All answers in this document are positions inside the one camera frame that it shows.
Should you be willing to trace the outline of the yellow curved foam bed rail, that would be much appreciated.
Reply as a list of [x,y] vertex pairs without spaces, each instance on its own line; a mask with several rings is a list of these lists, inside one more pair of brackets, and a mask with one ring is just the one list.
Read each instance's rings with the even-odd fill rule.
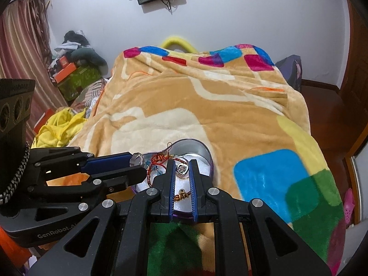
[[164,49],[168,49],[171,46],[179,46],[187,53],[197,54],[198,51],[187,40],[178,36],[167,37],[160,45]]

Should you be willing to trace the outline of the colourful patchwork fleece blanket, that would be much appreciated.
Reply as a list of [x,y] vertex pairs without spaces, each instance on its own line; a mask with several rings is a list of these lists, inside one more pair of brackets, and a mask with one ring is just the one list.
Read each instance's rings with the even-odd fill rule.
[[262,199],[338,271],[341,196],[311,136],[303,96],[265,51],[250,44],[199,54],[127,49],[68,145],[103,156],[160,151],[185,138],[209,149],[215,186],[237,199]]

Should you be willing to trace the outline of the dark grey purple bag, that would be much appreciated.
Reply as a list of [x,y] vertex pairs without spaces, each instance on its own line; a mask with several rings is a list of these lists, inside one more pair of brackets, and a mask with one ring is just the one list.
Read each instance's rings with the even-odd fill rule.
[[300,92],[302,84],[301,57],[299,55],[290,55],[276,62],[276,67],[279,68],[287,83],[293,87],[293,89]]

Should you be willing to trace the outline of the purple heart-shaped tin box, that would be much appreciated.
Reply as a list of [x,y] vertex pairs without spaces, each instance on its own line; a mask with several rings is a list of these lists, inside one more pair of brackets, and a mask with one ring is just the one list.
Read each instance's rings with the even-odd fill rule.
[[213,177],[214,167],[211,153],[207,146],[196,139],[181,139],[169,143],[162,151],[151,153],[133,153],[130,166],[140,165],[147,171],[144,181],[133,186],[136,193],[152,186],[153,180],[167,170],[168,160],[174,160],[174,207],[173,216],[180,219],[192,218],[192,201],[190,191],[189,163],[195,160],[199,172],[210,178]]

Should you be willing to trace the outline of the brown wooden door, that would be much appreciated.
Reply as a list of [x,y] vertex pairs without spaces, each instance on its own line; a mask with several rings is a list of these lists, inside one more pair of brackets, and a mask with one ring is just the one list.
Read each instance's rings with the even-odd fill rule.
[[349,155],[356,155],[367,143],[367,23],[352,2],[348,1],[350,42],[348,62],[339,92],[351,111],[359,136]]

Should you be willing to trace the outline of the striped pink brown curtain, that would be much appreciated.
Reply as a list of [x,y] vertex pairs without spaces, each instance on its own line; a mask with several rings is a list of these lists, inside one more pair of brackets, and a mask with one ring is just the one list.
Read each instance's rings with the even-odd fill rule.
[[67,105],[47,72],[52,62],[49,43],[46,0],[15,0],[8,4],[1,14],[1,78],[36,81],[26,125],[29,143],[44,112]]

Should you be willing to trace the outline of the green patterned cloth-covered stand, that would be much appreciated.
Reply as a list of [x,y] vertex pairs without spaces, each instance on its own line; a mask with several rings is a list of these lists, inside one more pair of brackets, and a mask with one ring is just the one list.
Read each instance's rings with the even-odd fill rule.
[[98,68],[93,66],[80,66],[58,85],[62,96],[67,102],[75,100],[79,94],[90,84],[98,81],[101,72]]

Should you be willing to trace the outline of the orange box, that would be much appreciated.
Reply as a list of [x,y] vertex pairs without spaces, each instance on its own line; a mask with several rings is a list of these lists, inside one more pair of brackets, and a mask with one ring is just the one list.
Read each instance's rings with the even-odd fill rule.
[[62,70],[60,70],[54,77],[56,83],[61,83],[65,78],[67,78],[71,73],[77,70],[74,63],[69,63]]

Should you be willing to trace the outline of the pile of clothes and boxes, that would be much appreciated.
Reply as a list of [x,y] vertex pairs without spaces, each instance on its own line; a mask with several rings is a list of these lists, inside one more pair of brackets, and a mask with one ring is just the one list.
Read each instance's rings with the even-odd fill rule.
[[80,66],[95,67],[102,76],[107,75],[109,70],[107,61],[90,45],[82,30],[67,31],[63,42],[56,46],[53,52],[47,73],[54,86],[57,85],[56,75],[64,68],[61,63],[62,57],[66,58],[67,64],[74,63],[77,68]]

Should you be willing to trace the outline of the striped patterned quilt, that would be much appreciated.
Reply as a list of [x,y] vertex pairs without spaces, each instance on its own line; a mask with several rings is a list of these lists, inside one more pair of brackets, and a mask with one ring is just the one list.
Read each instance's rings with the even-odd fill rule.
[[106,84],[107,80],[105,78],[100,78],[98,81],[90,84],[81,91],[70,107],[75,113],[85,110],[85,117],[89,118],[92,113],[92,108],[97,103]]

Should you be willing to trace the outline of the yellow cartoon blanket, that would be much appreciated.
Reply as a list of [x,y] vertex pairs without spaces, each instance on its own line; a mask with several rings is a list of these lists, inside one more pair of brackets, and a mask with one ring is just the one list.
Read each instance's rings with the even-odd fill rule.
[[85,108],[79,113],[75,113],[72,108],[63,108],[40,128],[31,148],[65,147],[82,130],[86,121]]

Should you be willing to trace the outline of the pink rubber clog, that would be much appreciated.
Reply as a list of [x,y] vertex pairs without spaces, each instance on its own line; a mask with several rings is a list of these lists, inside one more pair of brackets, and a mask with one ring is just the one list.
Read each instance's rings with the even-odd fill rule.
[[348,228],[352,224],[352,216],[354,214],[355,208],[355,199],[352,188],[349,188],[345,192],[344,196],[344,219],[345,219],[345,226]]

